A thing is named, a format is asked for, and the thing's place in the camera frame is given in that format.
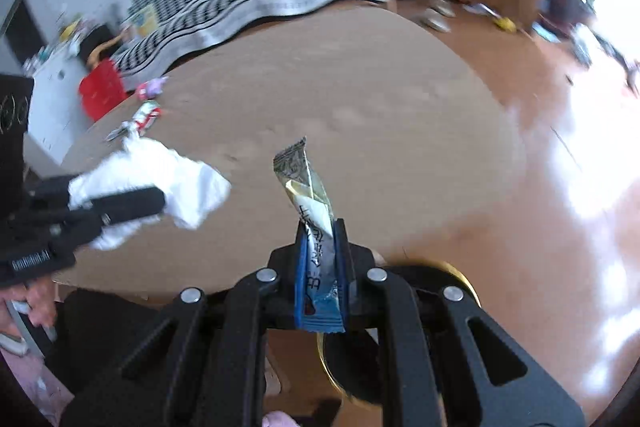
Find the toy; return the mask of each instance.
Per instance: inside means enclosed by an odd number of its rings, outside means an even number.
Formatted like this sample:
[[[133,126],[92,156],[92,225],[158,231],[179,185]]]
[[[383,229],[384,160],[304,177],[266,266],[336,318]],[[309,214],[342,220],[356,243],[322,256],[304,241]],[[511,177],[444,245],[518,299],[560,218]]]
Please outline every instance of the toy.
[[[168,77],[159,77],[146,81],[136,88],[136,95],[140,100],[155,99],[162,93],[162,85]]]
[[[498,17],[494,19],[494,24],[504,32],[515,33],[516,25],[508,17]]]

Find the candy bar wrapper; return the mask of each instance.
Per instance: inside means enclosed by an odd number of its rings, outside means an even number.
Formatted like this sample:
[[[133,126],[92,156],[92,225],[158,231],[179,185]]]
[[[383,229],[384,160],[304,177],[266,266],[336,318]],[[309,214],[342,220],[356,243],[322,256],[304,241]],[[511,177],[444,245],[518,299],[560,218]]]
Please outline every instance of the candy bar wrapper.
[[[306,244],[296,277],[296,326],[307,331],[344,331],[335,267],[334,213],[319,176],[306,157],[306,138],[273,159],[273,171],[300,215]]]

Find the white tissue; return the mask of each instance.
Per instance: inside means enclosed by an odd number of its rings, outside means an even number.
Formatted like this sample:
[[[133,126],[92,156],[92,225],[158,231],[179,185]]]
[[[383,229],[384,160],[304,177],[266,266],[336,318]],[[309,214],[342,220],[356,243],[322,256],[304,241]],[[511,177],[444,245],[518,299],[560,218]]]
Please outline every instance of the white tissue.
[[[193,230],[228,197],[231,184],[206,163],[189,160],[157,140],[135,134],[125,137],[122,146],[123,150],[109,155],[94,170],[71,180],[70,209],[93,198],[156,186],[164,192],[164,214],[173,216],[178,227]],[[90,246],[117,248],[144,223],[159,219],[151,216],[104,227]]]

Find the gold ring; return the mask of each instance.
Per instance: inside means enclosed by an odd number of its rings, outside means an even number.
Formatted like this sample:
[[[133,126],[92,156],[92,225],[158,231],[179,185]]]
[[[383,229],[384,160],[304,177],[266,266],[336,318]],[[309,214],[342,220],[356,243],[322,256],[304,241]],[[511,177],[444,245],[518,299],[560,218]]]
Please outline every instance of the gold ring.
[[[478,297],[478,294],[476,293],[476,290],[474,290],[474,287],[471,285],[471,283],[469,282],[469,280],[465,277],[465,275],[460,272],[460,270],[458,270],[455,266],[453,266],[450,263],[447,263],[446,261],[433,261],[431,259],[416,259],[416,260],[407,260],[407,261],[401,261],[400,263],[395,263],[393,264],[393,266],[407,266],[407,265],[424,265],[424,266],[433,266],[437,269],[440,269],[446,273],[450,273],[452,276],[454,276],[456,279],[458,279],[464,286],[465,288],[469,291],[469,293],[474,297],[474,299],[476,300],[476,303],[478,303],[479,307],[482,307],[480,304],[480,299]],[[322,363],[322,367],[324,368],[324,372],[326,373],[327,377],[329,378],[329,381],[331,382],[331,385],[335,388],[336,391],[338,391],[338,393],[340,393],[343,397],[345,397],[347,400],[349,400],[351,403],[360,406],[360,407],[364,407],[365,409],[369,409],[369,410],[374,410],[380,407],[379,404],[375,404],[375,403],[371,403],[362,399],[357,398],[356,396],[353,396],[353,394],[349,393],[345,388],[343,388],[340,383],[336,380],[336,378],[334,377],[334,375],[332,374],[331,370],[329,369],[327,363],[326,363],[326,359],[324,357],[324,333],[316,333],[316,343],[318,345],[318,356],[320,357],[320,362]]]

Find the wooden floor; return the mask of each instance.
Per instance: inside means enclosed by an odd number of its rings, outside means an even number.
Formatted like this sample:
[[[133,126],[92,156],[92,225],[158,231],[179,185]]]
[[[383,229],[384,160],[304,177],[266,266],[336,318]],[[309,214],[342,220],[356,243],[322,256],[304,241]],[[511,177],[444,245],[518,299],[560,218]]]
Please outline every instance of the wooden floor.
[[[427,6],[399,1],[398,13],[415,19]],[[467,275],[487,274],[470,277],[483,307],[561,382],[589,424],[640,357],[640,106],[604,55],[586,71],[564,45],[457,13],[451,33],[434,35],[516,120],[526,173],[505,201],[385,257],[446,259]],[[311,334],[270,335],[291,389],[268,409],[305,413],[338,396]],[[337,425],[380,422],[379,410],[345,404]]]

